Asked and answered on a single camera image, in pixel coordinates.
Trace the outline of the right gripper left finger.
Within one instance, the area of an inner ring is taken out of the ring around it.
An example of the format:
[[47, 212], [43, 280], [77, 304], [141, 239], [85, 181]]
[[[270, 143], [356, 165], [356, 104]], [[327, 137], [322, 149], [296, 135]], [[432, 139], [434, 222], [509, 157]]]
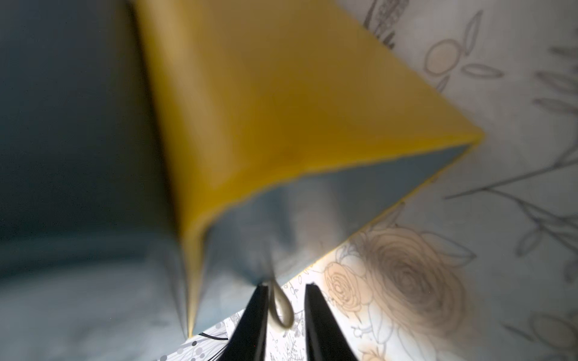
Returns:
[[260, 285], [254, 291], [219, 360], [265, 360], [268, 316], [269, 287]]

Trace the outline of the teal drawer cabinet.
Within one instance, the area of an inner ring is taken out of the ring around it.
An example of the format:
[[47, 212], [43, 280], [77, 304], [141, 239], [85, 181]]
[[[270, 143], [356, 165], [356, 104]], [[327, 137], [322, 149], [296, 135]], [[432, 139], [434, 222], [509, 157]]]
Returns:
[[1, 358], [159, 358], [482, 136], [333, 1], [3, 1]]

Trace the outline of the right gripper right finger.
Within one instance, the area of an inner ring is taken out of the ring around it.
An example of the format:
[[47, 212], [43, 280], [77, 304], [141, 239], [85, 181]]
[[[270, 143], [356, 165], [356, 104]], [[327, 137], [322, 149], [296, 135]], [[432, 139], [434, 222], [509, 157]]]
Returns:
[[307, 284], [304, 299], [306, 353], [311, 361], [356, 361], [320, 288]]

